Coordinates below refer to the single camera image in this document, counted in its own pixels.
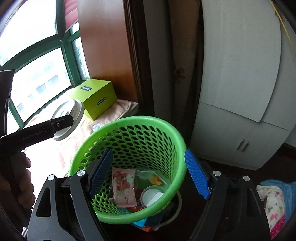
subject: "green box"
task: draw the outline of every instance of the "green box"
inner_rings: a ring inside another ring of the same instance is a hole
[[[117,101],[111,81],[94,79],[75,87],[70,97],[83,102],[84,114],[93,121]]]

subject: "window frame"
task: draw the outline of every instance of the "window frame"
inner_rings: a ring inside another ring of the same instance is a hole
[[[17,112],[17,108],[14,105],[13,101],[10,99],[8,107],[11,111],[12,116],[19,125],[19,130],[23,129],[28,122],[39,112],[41,112],[47,105],[59,98],[67,90],[80,85],[84,82],[82,76],[80,75],[78,64],[76,61],[74,49],[72,42],[80,37],[79,30],[70,34],[70,30],[65,33],[65,10],[64,10],[64,1],[56,0],[55,2],[56,9],[56,25],[57,25],[57,34],[40,40],[39,42],[27,47],[23,51],[19,52],[8,60],[3,66],[0,67],[2,70],[11,70],[14,69],[15,72],[18,72],[20,69],[25,67],[27,64],[38,59],[39,57],[47,54],[55,49],[61,48],[64,62],[67,69],[67,74],[70,79],[71,86],[60,92],[58,95],[54,96],[51,100],[45,103],[42,107],[36,110],[26,121],[23,121]]]

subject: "human hand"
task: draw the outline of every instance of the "human hand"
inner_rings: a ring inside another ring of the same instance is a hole
[[[30,159],[26,157],[26,154],[23,152],[13,155],[11,159],[23,162],[26,168],[31,167]],[[35,196],[33,194],[34,186],[31,183],[31,173],[28,169],[25,169],[25,173],[20,179],[19,187],[21,190],[17,199],[19,204],[21,204],[24,208],[32,208],[35,203]],[[10,191],[10,185],[3,176],[0,176],[0,190]]]

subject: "pink wrapper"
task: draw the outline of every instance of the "pink wrapper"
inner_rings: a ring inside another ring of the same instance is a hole
[[[112,167],[114,201],[118,207],[137,206],[134,180],[136,170]]]

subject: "blue gripper pad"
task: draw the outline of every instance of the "blue gripper pad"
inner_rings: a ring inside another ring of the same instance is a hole
[[[209,190],[209,176],[203,170],[203,166],[190,149],[187,149],[185,152],[185,163],[198,193],[203,195],[205,199],[208,199],[211,195]]]
[[[113,152],[111,149],[106,149],[103,155],[98,160],[98,166],[92,170],[89,181],[89,195],[94,198],[101,191],[102,185],[110,170],[113,162]]]

